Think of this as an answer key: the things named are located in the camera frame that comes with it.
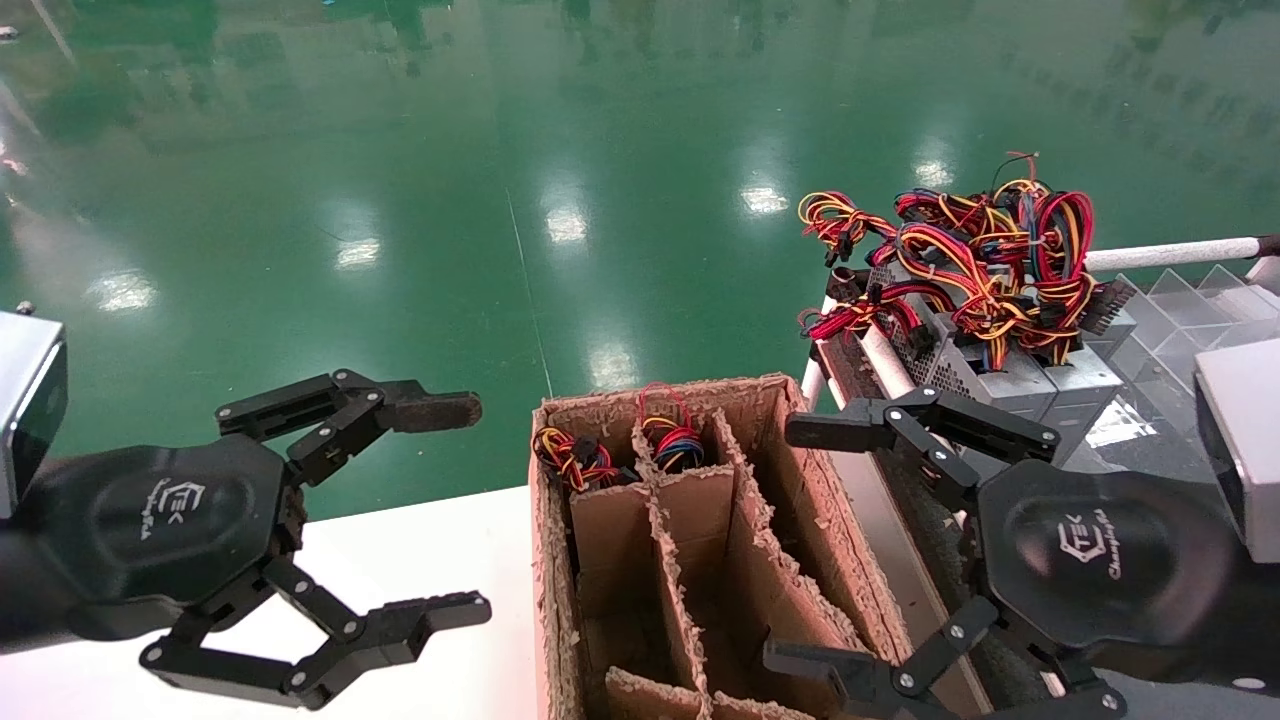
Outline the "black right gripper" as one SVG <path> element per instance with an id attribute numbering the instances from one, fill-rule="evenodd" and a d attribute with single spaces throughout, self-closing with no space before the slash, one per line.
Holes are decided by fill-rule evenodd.
<path id="1" fill-rule="evenodd" d="M 783 438 L 794 448 L 844 454 L 902 446 L 941 506 L 974 511 L 984 587 L 996 602 L 968 600 L 900 666 L 851 650 L 764 643 L 767 669 L 827 683 L 844 714 L 955 719 L 933 684 L 1004 628 L 1005 612 L 1011 629 L 1051 659 L 1153 682 L 1187 682 L 1201 669 L 1242 565 L 1240 541 L 1211 486 L 1065 471 L 1046 464 L 1059 447 L 1055 430 L 936 387 L 850 398 L 838 413 L 791 413 Z M 1016 465 L 979 487 L 979 471 L 959 448 Z M 1064 694 L 989 717 L 1125 716 L 1123 694 L 1092 670 L 1062 673 Z"/>

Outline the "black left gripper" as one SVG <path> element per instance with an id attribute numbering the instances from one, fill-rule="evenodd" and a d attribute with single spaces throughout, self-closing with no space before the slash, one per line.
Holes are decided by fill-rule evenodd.
<path id="1" fill-rule="evenodd" d="M 20 501 L 20 638 L 128 641 L 175 623 L 140 656 L 161 682 L 319 711 L 362 675 L 416 662 L 438 632 L 488 623 L 492 606 L 468 591 L 356 614 L 289 559 L 306 520 L 297 487 L 319 486 L 388 432 L 481 416 L 471 391 L 339 369 L 218 409 L 227 437 L 210 445 L 46 462 Z M 285 461 L 260 445 L 296 432 Z M 312 653 L 289 664 L 204 647 L 273 594 L 325 634 Z"/>

